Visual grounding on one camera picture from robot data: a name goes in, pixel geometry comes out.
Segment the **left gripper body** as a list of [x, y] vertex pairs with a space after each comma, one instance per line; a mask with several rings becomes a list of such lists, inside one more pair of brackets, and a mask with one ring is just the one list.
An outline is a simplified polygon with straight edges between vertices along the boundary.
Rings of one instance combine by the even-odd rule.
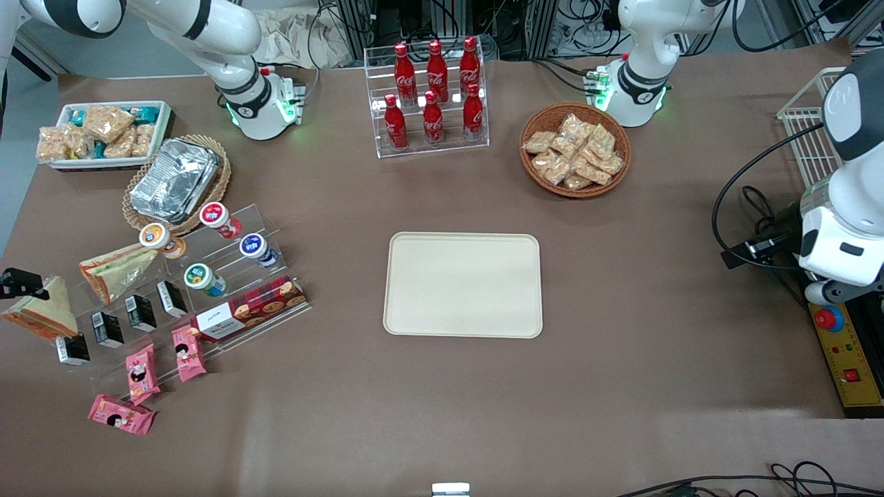
[[826, 279], [852, 286], [869, 286], [883, 264], [883, 242], [842, 223], [834, 212], [819, 206], [805, 213], [799, 265]]

